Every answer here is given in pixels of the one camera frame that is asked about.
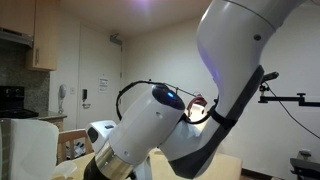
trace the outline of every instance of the blue light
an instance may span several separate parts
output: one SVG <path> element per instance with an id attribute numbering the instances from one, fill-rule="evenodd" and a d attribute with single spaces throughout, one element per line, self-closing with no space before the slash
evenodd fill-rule
<path id="1" fill-rule="evenodd" d="M 171 92 L 168 92 L 168 96 L 170 96 L 171 98 L 173 98 L 173 94 Z"/>

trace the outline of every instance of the range hood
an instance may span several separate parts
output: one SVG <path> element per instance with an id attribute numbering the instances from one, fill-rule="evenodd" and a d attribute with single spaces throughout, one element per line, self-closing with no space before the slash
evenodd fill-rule
<path id="1" fill-rule="evenodd" d="M 30 49 L 33 37 L 0 27 L 0 47 L 9 49 Z"/>

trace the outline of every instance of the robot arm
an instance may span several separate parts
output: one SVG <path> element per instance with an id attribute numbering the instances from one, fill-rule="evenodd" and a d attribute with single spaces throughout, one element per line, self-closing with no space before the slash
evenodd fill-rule
<path id="1" fill-rule="evenodd" d="M 172 169 L 194 178 L 209 166 L 220 142 L 238 121 L 263 77 L 261 52 L 303 0 L 216 0 L 197 32 L 198 49 L 219 90 L 219 102 L 199 134 L 181 121 L 161 144 Z"/>
<path id="2" fill-rule="evenodd" d="M 192 179 L 201 175 L 261 82 L 263 47 L 302 2 L 214 0 L 197 33 L 201 58 L 219 90 L 219 102 L 209 111 L 204 130 L 178 122 L 184 110 L 182 100 L 168 88 L 154 86 L 124 114 L 87 166 L 88 173 L 125 179 L 159 146 L 178 176 Z"/>

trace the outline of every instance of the tile backsplash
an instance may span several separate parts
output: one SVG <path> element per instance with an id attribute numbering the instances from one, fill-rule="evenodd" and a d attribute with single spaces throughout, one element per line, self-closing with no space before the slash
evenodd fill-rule
<path id="1" fill-rule="evenodd" d="M 25 108 L 47 111 L 50 73 L 25 68 L 25 51 L 0 48 L 0 86 L 24 86 Z"/>

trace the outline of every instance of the wooden countertop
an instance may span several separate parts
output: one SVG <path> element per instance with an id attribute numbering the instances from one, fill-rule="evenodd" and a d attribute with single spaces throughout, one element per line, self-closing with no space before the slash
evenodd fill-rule
<path id="1" fill-rule="evenodd" d="M 176 176 L 173 173 L 170 165 L 168 164 L 166 158 L 161 153 L 150 153 L 151 166 L 152 166 L 152 177 L 153 180 L 179 180 L 183 179 Z M 87 164 L 94 157 L 94 154 L 83 156 L 79 159 L 73 160 L 77 165 L 77 170 L 72 173 L 71 177 L 68 180 L 82 180 L 83 172 Z M 242 169 L 242 160 L 216 153 L 212 163 L 210 164 L 208 170 L 202 174 L 200 177 L 196 178 L 197 180 L 239 180 Z M 54 176 L 52 180 L 64 180 L 64 178 Z"/>
<path id="2" fill-rule="evenodd" d="M 62 119 L 62 118 L 66 118 L 68 117 L 65 114 L 59 114 L 59 113 L 55 113 L 52 111 L 43 111 L 43 112 L 39 112 L 39 116 L 36 117 L 35 119 L 38 120 L 51 120 L 51 119 Z"/>

